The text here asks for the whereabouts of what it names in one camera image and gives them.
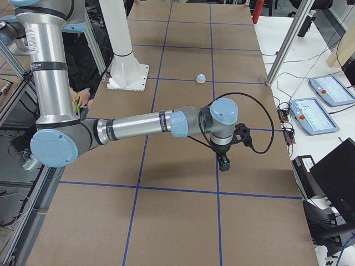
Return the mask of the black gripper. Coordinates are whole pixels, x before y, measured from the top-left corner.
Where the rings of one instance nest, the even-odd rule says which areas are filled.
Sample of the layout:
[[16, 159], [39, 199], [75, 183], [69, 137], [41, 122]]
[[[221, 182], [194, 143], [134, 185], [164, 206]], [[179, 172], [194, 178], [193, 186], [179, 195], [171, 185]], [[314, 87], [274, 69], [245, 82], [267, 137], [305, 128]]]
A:
[[230, 144], [218, 145], [214, 142], [211, 143], [211, 149], [217, 155], [217, 161], [219, 164], [219, 171], [226, 172], [230, 169], [230, 160], [227, 158], [227, 152], [231, 148]]

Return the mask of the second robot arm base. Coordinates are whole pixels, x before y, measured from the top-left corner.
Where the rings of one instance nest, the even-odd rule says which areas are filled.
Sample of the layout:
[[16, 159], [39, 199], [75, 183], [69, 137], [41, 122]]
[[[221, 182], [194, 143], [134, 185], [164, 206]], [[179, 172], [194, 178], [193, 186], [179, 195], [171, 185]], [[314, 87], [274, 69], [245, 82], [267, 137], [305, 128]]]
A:
[[16, 16], [1, 17], [1, 41], [13, 54], [29, 55], [26, 31]]

